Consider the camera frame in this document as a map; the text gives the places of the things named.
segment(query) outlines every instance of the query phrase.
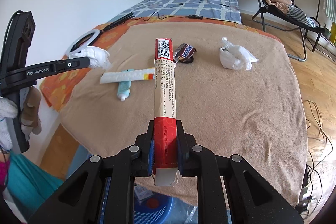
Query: blue checkered bedsheet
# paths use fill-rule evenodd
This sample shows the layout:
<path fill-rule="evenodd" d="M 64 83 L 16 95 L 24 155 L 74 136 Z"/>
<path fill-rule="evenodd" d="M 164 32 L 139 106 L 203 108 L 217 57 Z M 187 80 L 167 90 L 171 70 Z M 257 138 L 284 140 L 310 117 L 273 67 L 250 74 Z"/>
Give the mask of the blue checkered bedsheet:
<path fill-rule="evenodd" d="M 201 15 L 242 23 L 237 0 L 144 0 L 123 11 L 118 17 L 130 12 L 135 17 L 148 17 L 155 11 L 160 16 Z"/>

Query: yellow object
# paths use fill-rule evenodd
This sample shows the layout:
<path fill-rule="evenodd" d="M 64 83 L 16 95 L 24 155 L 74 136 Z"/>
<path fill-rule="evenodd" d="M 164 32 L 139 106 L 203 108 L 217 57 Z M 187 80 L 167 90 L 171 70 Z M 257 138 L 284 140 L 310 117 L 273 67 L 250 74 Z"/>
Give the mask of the yellow object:
<path fill-rule="evenodd" d="M 335 44 L 336 42 L 336 24 L 333 22 L 333 25 L 331 25 L 331 36 L 330 36 L 330 41 Z"/>

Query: beige blanket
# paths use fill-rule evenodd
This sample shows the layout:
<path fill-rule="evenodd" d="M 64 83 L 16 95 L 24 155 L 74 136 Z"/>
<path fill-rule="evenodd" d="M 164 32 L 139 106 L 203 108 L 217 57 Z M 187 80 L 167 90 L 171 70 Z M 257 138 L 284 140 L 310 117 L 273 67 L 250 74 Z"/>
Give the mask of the beige blanket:
<path fill-rule="evenodd" d="M 288 6 L 292 5 L 291 0 L 266 0 L 268 5 L 275 5 L 278 7 L 280 11 L 282 11 L 285 15 L 288 13 Z"/>
<path fill-rule="evenodd" d="M 242 155 L 291 204 L 298 202 L 306 164 L 305 113 L 295 73 L 278 41 L 257 33 L 210 23 L 164 22 L 132 26 L 110 49 L 110 71 L 154 64 L 155 39 L 196 47 L 194 63 L 175 68 L 176 113 L 184 130 L 215 154 Z M 221 38 L 245 47 L 256 58 L 252 70 L 224 69 Z M 91 153 L 116 155 L 147 131 L 154 118 L 154 82 L 134 81 L 129 98 L 117 98 L 117 83 L 99 84 L 93 69 L 75 86 L 61 110 L 61 122 Z M 174 187 L 145 187 L 197 204 L 196 178 Z"/>

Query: blue plastic basket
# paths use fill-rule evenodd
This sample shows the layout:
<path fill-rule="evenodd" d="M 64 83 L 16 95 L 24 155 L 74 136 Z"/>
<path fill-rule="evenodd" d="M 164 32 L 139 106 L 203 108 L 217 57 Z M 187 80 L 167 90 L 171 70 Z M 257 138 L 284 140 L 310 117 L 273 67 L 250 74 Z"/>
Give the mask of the blue plastic basket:
<path fill-rule="evenodd" d="M 103 224 L 107 195 L 109 192 L 111 177 L 108 178 L 103 199 L 99 223 Z M 167 219 L 173 205 L 174 198 L 159 193 L 139 204 L 134 202 L 134 224 L 163 224 Z"/>

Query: barcode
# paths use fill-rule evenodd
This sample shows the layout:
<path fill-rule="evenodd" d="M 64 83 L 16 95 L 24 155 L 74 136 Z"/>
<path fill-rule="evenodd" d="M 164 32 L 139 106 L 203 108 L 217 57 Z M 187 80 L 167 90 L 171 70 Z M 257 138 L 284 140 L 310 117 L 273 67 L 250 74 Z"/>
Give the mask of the barcode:
<path fill-rule="evenodd" d="M 159 40 L 157 42 L 157 57 L 170 59 L 169 40 Z"/>

